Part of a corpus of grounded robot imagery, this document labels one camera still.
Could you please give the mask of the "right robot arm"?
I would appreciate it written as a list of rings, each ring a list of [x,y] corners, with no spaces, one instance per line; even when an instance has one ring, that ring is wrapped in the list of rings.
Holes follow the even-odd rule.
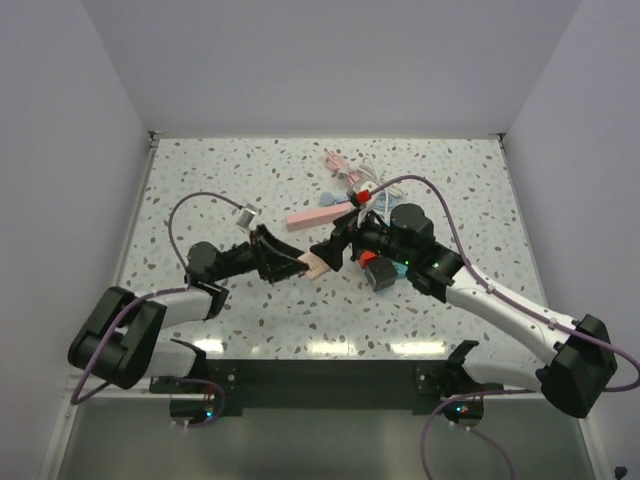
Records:
[[[343,252],[371,252],[406,266],[419,293],[465,310],[488,322],[529,350],[541,367],[524,373],[512,360],[461,358],[445,369],[448,386],[459,393],[477,384],[499,383],[541,393],[554,407],[584,418],[617,371],[604,322],[581,320],[549,310],[502,287],[468,266],[440,244],[433,222],[415,204],[393,209],[389,223],[370,212],[359,220],[350,212],[334,222],[330,237],[311,252],[332,270],[343,266]]]

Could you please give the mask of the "teal power strip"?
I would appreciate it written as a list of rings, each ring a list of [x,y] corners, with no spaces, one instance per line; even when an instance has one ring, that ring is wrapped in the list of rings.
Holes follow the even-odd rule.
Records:
[[[396,271],[396,278],[397,279],[403,279],[403,278],[406,277],[407,270],[408,270],[408,267],[406,265],[394,262],[393,266],[394,266],[395,271]]]

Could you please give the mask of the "black plug adapter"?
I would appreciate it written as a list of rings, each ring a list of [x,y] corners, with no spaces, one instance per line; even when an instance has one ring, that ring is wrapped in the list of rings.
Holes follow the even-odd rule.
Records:
[[[394,263],[386,258],[375,257],[365,267],[365,277],[373,292],[393,286],[398,276]]]

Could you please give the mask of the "red plug adapter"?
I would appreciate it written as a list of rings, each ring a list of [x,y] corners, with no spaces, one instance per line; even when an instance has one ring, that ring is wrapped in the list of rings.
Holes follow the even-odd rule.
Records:
[[[379,256],[377,254],[370,251],[364,251],[358,259],[358,264],[361,269],[366,270],[369,267],[373,267],[378,259]]]

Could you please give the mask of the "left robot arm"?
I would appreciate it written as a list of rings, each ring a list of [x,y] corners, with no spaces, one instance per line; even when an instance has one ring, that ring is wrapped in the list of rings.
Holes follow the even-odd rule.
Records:
[[[274,284],[308,271],[302,256],[264,225],[227,251],[196,243],[187,255],[186,285],[146,295],[107,289],[72,340],[68,362],[122,389],[145,376],[169,376],[183,391],[196,392],[207,380],[207,368],[196,361],[204,353],[180,341],[159,342],[160,332],[221,313],[229,291],[220,281],[255,271]]]

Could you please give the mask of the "pink plug adapter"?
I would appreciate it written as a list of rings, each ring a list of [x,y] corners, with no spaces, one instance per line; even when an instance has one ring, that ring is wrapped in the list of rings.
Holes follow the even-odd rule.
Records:
[[[320,257],[310,251],[300,255],[298,260],[307,266],[304,276],[310,281],[320,278],[331,270],[331,268]]]

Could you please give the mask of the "pink power strip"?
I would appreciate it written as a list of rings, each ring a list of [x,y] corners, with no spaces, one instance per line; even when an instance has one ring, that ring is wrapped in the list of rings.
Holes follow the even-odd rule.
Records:
[[[341,203],[307,212],[294,213],[285,219],[286,230],[294,232],[329,224],[351,210],[352,207],[349,204]]]

